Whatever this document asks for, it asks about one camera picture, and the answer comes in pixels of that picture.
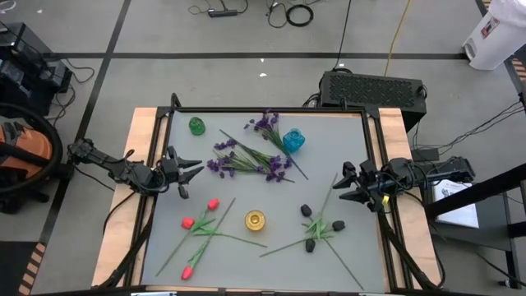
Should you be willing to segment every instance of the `red tulip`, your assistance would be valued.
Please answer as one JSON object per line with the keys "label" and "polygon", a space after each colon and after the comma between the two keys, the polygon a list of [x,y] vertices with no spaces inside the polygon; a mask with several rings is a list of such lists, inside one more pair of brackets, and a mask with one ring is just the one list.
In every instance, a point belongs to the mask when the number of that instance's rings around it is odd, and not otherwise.
{"label": "red tulip", "polygon": [[213,200],[208,201],[208,210],[215,210],[219,206],[219,199],[214,198]]}
{"label": "red tulip", "polygon": [[181,280],[188,280],[188,279],[190,279],[191,274],[193,272],[194,271],[191,269],[190,266],[185,267],[184,270],[182,271]]}
{"label": "red tulip", "polygon": [[195,221],[193,218],[182,218],[181,226],[184,229],[190,229],[194,225]]}

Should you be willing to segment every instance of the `gold cylinder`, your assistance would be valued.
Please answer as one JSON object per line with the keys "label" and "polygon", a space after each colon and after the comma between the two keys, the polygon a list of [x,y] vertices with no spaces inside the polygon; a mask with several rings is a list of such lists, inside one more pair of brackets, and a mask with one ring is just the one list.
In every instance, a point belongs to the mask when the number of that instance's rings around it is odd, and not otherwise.
{"label": "gold cylinder", "polygon": [[251,210],[245,216],[245,226],[251,231],[260,231],[265,227],[265,215],[259,210]]}

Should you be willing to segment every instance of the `concrete floor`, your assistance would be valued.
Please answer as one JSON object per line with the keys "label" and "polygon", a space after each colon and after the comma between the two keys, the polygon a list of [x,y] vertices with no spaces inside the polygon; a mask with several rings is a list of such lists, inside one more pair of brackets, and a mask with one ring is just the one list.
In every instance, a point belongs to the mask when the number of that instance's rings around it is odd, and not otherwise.
{"label": "concrete floor", "polygon": [[[241,0],[226,3],[237,9],[243,5]],[[73,84],[76,102],[58,122],[63,143],[75,138],[91,97],[96,104],[85,137],[93,139],[101,150],[121,155],[133,109],[167,105],[172,92],[185,106],[300,106],[316,91],[323,71],[334,66],[333,58],[267,58],[265,53],[337,53],[347,2],[321,1],[312,6],[315,18],[310,25],[286,25],[280,30],[267,25],[264,1],[249,3],[241,16],[210,19],[206,14],[187,12],[194,4],[206,7],[199,0],[25,0],[17,1],[0,20],[24,21],[58,53],[261,53],[258,58],[239,54],[240,58],[109,59],[102,54],[72,59],[76,66],[95,68],[98,77],[83,85]],[[354,0],[343,52],[387,53],[404,5],[405,0]],[[125,17],[124,23],[115,32],[117,43],[112,44],[119,13]],[[276,12],[273,21],[279,23],[282,17]],[[459,53],[481,18],[474,0],[414,0],[394,52]],[[382,75],[385,67],[385,59],[379,58],[343,59],[340,63],[355,73],[371,75]],[[80,77],[89,74],[76,72]],[[429,89],[420,144],[452,141],[517,100],[504,66],[479,72],[464,60],[397,59],[391,62],[389,76],[422,79]],[[477,181],[502,173],[525,161],[525,125],[524,115],[517,114],[458,144],[443,158],[468,158],[478,174]],[[95,166],[82,168],[111,184],[105,172]],[[52,184],[47,190],[55,188]],[[81,175],[70,182],[34,294],[90,287],[112,195]],[[517,192],[510,195],[519,198]],[[11,226],[2,227],[0,240],[39,240],[50,205],[32,204],[19,215],[0,216],[2,225]],[[511,202],[510,211],[513,221],[526,219],[522,206]],[[518,250],[526,247],[523,239],[516,244]],[[479,294],[526,294],[496,286],[502,277],[473,254],[483,252],[505,268],[503,252],[451,241],[436,241],[436,248],[445,264],[446,288]],[[519,253],[519,264],[526,275],[524,252]]]}

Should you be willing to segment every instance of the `yellow cable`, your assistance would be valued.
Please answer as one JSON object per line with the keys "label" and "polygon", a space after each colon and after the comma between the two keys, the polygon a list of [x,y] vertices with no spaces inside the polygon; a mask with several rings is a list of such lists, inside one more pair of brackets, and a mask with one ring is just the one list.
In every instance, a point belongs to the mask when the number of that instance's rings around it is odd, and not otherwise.
{"label": "yellow cable", "polygon": [[384,76],[387,76],[387,70],[389,69],[389,62],[391,60],[391,54],[393,53],[393,47],[395,46],[396,39],[398,38],[398,33],[400,32],[400,28],[402,27],[402,24],[404,23],[405,14],[408,11],[409,5],[411,5],[411,1],[412,0],[408,0],[408,3],[405,5],[404,14],[402,14],[402,18],[400,19],[398,28],[396,28],[396,33],[394,33],[393,42],[391,42],[391,48],[389,49],[389,55],[387,56],[387,64],[385,65]]}

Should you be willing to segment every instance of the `white container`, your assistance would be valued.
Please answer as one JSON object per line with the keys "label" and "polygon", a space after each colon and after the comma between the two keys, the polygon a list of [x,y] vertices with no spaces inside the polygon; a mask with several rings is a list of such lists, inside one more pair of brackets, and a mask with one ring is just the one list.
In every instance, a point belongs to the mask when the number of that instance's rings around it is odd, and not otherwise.
{"label": "white container", "polygon": [[462,47],[469,66],[493,70],[526,44],[526,0],[492,0]]}

